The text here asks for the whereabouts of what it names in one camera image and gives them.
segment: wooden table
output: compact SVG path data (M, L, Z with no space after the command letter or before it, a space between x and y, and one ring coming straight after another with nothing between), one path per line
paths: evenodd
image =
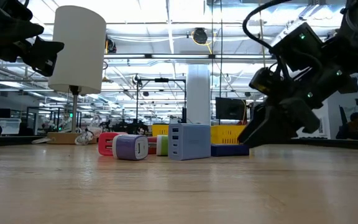
M0 147L0 223L358 223L358 150L129 162L95 145Z

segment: yellow crate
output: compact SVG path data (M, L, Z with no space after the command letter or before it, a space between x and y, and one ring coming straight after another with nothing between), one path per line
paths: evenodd
M219 125L211 127L212 144L238 144L237 137L245 125Z
M158 136L159 134L168 135L168 127L167 124L153 124L152 125L152 134L153 136Z

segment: person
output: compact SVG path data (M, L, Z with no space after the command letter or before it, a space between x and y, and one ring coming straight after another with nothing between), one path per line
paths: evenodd
M351 121L339 128L336 139L358 139L358 112L351 114Z

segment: white pillar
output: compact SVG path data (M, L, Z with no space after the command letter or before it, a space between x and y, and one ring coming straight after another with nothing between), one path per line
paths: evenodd
M208 65L188 65L187 123L211 125L211 90Z

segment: blue block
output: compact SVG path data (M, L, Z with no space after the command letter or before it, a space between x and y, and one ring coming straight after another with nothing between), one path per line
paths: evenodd
M249 147L245 145L212 144L211 156L249 156Z
M168 157L182 161L211 156L211 127L204 124L170 124Z

